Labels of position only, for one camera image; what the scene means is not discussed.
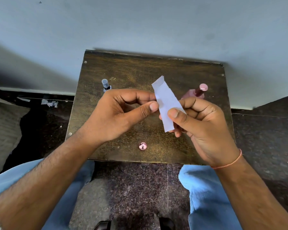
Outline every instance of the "fingernail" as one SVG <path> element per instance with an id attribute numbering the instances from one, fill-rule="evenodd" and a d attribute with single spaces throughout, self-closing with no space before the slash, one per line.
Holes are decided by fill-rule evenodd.
<path id="1" fill-rule="evenodd" d="M 175 108 L 169 110 L 168 115 L 172 118 L 176 118 L 178 116 L 179 111 Z"/>
<path id="2" fill-rule="evenodd" d="M 149 105 L 149 108 L 152 112 L 155 112 L 159 108 L 159 104 L 157 102 L 153 102 Z"/>

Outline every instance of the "orange thread bracelet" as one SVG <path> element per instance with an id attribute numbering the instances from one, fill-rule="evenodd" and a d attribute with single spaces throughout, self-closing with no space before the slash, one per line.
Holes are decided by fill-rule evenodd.
<path id="1" fill-rule="evenodd" d="M 230 163 L 230 164 L 228 164 L 228 165 L 223 165 L 223 166 L 219 166 L 219 167 L 211 167 L 211 168 L 213 168 L 214 170 L 216 170 L 216 169 L 221 169 L 221 168 L 225 168 L 225 167 L 227 167 L 227 166 L 232 165 L 232 164 L 235 163 L 237 160 L 239 160 L 239 158 L 242 156 L 242 150 L 241 150 L 240 148 L 239 148 L 239 150 L 240 150 L 240 154 L 239 154 L 238 158 L 237 158 L 236 160 L 234 160 L 234 162 L 232 162 L 232 163 Z"/>

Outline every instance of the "pink round cap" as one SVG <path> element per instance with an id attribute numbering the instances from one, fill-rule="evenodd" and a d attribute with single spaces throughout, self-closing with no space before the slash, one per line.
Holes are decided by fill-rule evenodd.
<path id="1" fill-rule="evenodd" d="M 207 91 L 208 90 L 208 85 L 206 85 L 206 84 L 200 84 L 200 90 L 202 90 L 202 91 Z"/>
<path id="2" fill-rule="evenodd" d="M 146 144 L 146 143 L 141 142 L 141 143 L 139 144 L 139 149 L 145 150 L 146 148 L 147 148 L 147 144 Z"/>

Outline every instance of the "leg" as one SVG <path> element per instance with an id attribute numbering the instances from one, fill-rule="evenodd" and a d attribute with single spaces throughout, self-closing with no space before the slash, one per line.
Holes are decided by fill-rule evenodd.
<path id="1" fill-rule="evenodd" d="M 27 162 L 19 166 L 15 166 L 4 173 L 0 174 L 0 193 L 8 189 L 12 184 L 22 178 L 27 172 L 33 169 L 42 159 Z M 73 210 L 77 201 L 77 196 L 82 187 L 88 183 L 94 171 L 94 161 L 88 160 L 81 167 L 75 180 L 68 187 L 48 220 L 46 221 L 43 230 L 47 229 L 69 229 L 69 221 L 72 217 Z"/>
<path id="2" fill-rule="evenodd" d="M 178 177 L 190 191 L 190 230 L 242 229 L 210 166 L 184 165 Z"/>

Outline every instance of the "forearm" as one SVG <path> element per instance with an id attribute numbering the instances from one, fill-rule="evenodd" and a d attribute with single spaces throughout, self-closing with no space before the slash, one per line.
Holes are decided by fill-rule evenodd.
<path id="1" fill-rule="evenodd" d="M 244 230 L 288 230 L 288 213 L 243 157 L 216 173 Z"/>
<path id="2" fill-rule="evenodd" d="M 41 229 L 90 154 L 98 147 L 77 132 L 32 171 L 0 194 L 0 225 L 8 229 Z"/>

